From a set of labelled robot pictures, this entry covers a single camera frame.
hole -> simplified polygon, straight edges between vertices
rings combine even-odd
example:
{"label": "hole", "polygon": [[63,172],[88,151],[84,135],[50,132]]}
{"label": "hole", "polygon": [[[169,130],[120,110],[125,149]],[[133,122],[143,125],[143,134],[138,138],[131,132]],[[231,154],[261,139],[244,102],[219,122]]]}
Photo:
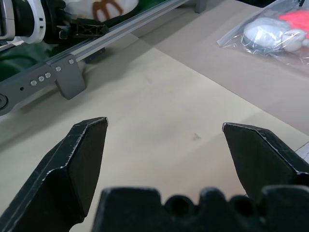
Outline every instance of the hole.
{"label": "hole", "polygon": [[254,215],[254,209],[250,200],[238,199],[234,202],[234,207],[237,212],[245,217],[251,217]]}
{"label": "hole", "polygon": [[189,213],[189,203],[182,198],[174,199],[170,206],[174,215],[183,217]]}

red fabric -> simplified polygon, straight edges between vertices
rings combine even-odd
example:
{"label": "red fabric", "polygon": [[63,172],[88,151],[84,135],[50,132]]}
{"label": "red fabric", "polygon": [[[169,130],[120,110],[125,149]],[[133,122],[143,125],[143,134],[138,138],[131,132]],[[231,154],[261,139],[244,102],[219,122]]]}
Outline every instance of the red fabric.
{"label": "red fabric", "polygon": [[306,38],[309,39],[309,11],[294,11],[279,16],[280,20],[286,21],[291,25],[291,29],[301,29],[307,33]]}

silver screw head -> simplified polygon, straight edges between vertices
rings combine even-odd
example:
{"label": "silver screw head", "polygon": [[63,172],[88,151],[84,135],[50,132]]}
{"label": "silver screw head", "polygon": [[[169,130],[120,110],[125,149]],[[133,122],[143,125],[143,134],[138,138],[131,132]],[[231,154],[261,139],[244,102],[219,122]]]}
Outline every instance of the silver screw head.
{"label": "silver screw head", "polygon": [[30,82],[30,84],[31,84],[32,86],[36,86],[36,85],[37,85],[37,82],[36,82],[35,80],[33,80],[33,81]]}

green fabric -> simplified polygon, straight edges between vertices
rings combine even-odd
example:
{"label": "green fabric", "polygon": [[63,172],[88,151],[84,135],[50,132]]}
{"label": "green fabric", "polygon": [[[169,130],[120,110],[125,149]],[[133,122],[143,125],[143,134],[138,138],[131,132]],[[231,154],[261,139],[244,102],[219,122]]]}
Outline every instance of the green fabric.
{"label": "green fabric", "polygon": [[[132,12],[113,18],[106,22],[106,25],[111,28],[118,23],[121,23],[134,15],[140,14],[160,3],[167,0],[140,0],[138,6]],[[8,49],[0,53],[0,81],[3,81],[19,72],[32,67],[42,61],[51,58],[60,52],[76,45],[80,41],[67,44],[46,44],[41,42],[39,44],[26,44],[23,43],[14,48]]]}

white plush toy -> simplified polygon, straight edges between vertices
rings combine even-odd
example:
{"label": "white plush toy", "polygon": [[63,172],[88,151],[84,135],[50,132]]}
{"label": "white plush toy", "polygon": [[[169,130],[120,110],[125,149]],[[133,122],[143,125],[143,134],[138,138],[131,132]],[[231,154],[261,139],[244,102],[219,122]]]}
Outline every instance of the white plush toy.
{"label": "white plush toy", "polygon": [[262,52],[294,52],[301,47],[309,47],[307,33],[293,27],[289,21],[262,17],[244,28],[244,42],[251,49]]}
{"label": "white plush toy", "polygon": [[79,18],[105,22],[131,12],[139,0],[64,0],[65,11]]}

